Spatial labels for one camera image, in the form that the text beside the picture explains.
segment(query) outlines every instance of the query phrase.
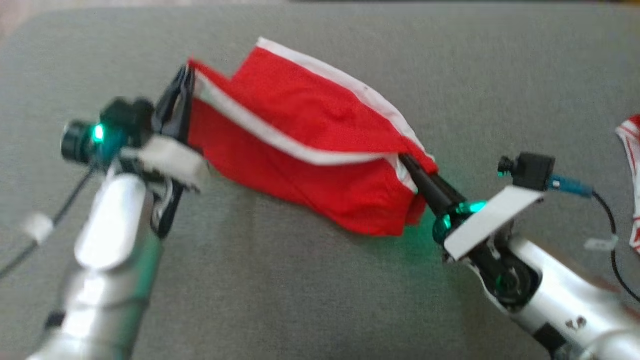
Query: white stripe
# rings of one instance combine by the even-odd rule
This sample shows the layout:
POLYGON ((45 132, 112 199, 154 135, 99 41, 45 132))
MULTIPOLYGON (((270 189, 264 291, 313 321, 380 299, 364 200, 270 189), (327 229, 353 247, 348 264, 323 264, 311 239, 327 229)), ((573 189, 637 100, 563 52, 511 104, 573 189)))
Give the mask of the white stripe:
POLYGON ((424 146, 420 143, 418 137, 415 136, 415 132, 413 132, 413 129, 409 126, 400 111, 380 95, 379 92, 373 90, 365 83, 325 62, 289 49, 288 47, 284 47, 265 38, 259 38, 257 46, 281 58, 285 58, 298 66, 321 76, 322 78, 342 86, 343 88, 346 88, 356 95, 360 102, 370 107, 383 118, 387 119, 399 133, 411 139, 411 141, 413 141, 420 149, 425 151, 424 146))
POLYGON ((319 150, 309 147, 281 132, 279 129, 264 122, 256 114, 229 97, 222 89, 209 81, 199 71, 196 71, 196 96, 212 106, 226 118, 240 126, 253 136, 274 148, 306 163, 318 166, 348 165, 367 163, 374 160, 387 160, 396 171, 398 180, 414 193, 418 189, 410 174, 400 162, 397 154, 368 153, 368 152, 336 152, 319 150))
POLYGON ((638 127, 631 120, 625 121, 624 123, 622 123, 621 126, 625 127, 627 130, 631 131, 636 136, 640 134, 640 131, 638 131, 638 127))

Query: gray table surface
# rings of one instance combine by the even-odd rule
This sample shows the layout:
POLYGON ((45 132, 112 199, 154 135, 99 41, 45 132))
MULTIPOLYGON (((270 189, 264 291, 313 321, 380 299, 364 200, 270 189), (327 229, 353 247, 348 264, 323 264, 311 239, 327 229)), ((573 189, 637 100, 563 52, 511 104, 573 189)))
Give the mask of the gray table surface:
MULTIPOLYGON (((196 56, 232 74, 264 36, 352 74, 405 115, 441 173, 473 199, 498 192, 503 154, 557 156, 618 218, 621 271, 632 186, 614 128, 640 112, 640 9, 588 5, 296 5, 83 10, 44 15, 0 49, 0 263, 16 224, 53 213, 81 176, 61 130, 114 96, 156 98, 196 56)), ((0 350, 28 352, 88 211, 0 284, 0 350)), ((180 207, 137 359, 544 359, 461 266, 444 266, 432 218, 402 238, 348 233, 311 211, 215 179, 180 207)), ((552 194, 519 229, 613 281, 595 204, 552 194)), ((630 303, 628 296, 623 297, 630 303)))

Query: cable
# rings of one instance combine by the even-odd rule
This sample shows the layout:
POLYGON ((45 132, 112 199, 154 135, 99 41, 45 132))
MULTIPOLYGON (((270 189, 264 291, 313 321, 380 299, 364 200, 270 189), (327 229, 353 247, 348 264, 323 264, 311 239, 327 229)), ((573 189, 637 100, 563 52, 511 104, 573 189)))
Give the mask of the cable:
MULTIPOLYGON (((89 168, 89 171, 84 175, 84 177, 78 182, 74 191, 69 195, 67 201, 65 201, 62 208, 58 211, 55 217, 53 217, 53 227, 58 226, 62 219, 65 217, 71 205, 76 201, 77 196, 80 194, 84 186, 87 184, 93 173, 95 172, 95 168, 89 168)), ((7 276, 9 276, 18 266, 20 266, 25 260, 27 260, 33 252, 38 248, 39 243, 37 241, 32 241, 18 256, 16 256, 13 260, 11 260, 2 270, 0 270, 0 281, 4 280, 7 276)))
MULTIPOLYGON (((604 211, 607 213, 607 216, 609 217, 609 224, 611 225, 611 233, 613 235, 616 235, 618 233, 617 229, 616 229, 616 219, 613 217, 613 213, 611 212, 611 208, 609 207, 609 205, 607 205, 607 203, 600 196, 600 194, 596 193, 596 191, 593 191, 593 197, 604 208, 604 211)), ((622 288, 625 289, 625 291, 632 298, 634 298, 636 301, 640 302, 640 297, 638 295, 636 295, 636 293, 634 293, 634 291, 629 288, 629 286, 625 283, 625 281, 622 279, 622 276, 620 275, 620 271, 618 270, 618 261, 616 259, 616 249, 615 248, 613 250, 611 250, 611 267, 613 268, 613 274, 616 275, 616 279, 620 283, 620 286, 622 286, 622 288)))
POLYGON ((38 242, 32 241, 18 256, 16 256, 10 263, 8 263, 2 270, 0 270, 0 281, 14 271, 20 264, 27 260, 38 248, 38 242))
POLYGON ((84 186, 87 184, 89 179, 91 179, 91 176, 93 175, 94 172, 95 172, 95 167, 90 167, 89 171, 86 172, 86 174, 83 176, 80 182, 76 185, 76 188, 71 193, 71 195, 69 195, 69 197, 67 198, 67 201, 65 201, 65 204, 62 205, 62 208, 58 211, 56 216, 53 217, 54 227, 58 226, 58 224, 62 221, 62 218, 65 217, 65 215, 71 208, 71 205, 73 205, 73 203, 76 201, 76 198, 78 197, 78 195, 80 194, 84 186))
POLYGON ((613 217, 613 213, 611 212, 611 208, 609 207, 609 205, 607 205, 607 203, 604 201, 602 196, 600 196, 600 194, 597 193, 595 190, 593 190, 592 194, 593 194, 593 197, 604 208, 604 211, 607 213, 607 217, 609 217, 609 224, 611 225, 611 234, 612 235, 617 235, 618 234, 618 229, 616 228, 616 219, 613 217))

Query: white cable clip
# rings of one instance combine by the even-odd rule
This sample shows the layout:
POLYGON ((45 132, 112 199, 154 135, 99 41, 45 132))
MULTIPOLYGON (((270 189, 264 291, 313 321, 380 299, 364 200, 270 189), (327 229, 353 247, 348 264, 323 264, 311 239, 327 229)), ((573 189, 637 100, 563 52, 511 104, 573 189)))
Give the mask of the white cable clip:
POLYGON ((613 251, 618 244, 620 238, 618 235, 611 235, 611 240, 588 239, 584 243, 584 248, 589 251, 613 251))
POLYGON ((32 213, 22 223, 22 232, 42 245, 54 230, 53 220, 43 213, 32 213))

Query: red and white fabric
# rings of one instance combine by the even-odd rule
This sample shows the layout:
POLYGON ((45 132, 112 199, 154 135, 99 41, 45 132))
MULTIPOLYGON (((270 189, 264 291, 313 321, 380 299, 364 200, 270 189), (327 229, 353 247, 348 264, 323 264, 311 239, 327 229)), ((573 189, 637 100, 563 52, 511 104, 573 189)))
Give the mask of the red and white fabric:
POLYGON ((196 70, 189 142, 225 177, 356 233, 400 235, 425 203, 398 154, 437 172, 398 109, 361 81, 261 38, 230 79, 196 70))
POLYGON ((622 140, 627 152, 627 159, 631 167, 634 184, 634 226, 629 245, 640 254, 640 115, 634 115, 616 129, 616 134, 622 140))

